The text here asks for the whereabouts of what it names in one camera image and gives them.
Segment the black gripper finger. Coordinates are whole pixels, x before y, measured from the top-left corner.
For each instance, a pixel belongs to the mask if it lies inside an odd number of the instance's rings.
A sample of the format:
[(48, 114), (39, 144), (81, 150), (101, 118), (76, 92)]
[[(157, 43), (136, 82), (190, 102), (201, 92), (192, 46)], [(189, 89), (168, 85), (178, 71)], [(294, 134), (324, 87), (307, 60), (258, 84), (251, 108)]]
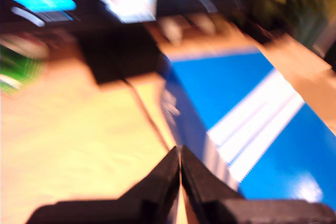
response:
[(172, 148), (141, 181), (114, 201), (107, 223), (166, 223), (179, 188), (179, 157)]
[(199, 223), (238, 223), (223, 201), (244, 197), (213, 175), (187, 146), (180, 154), (182, 185)]

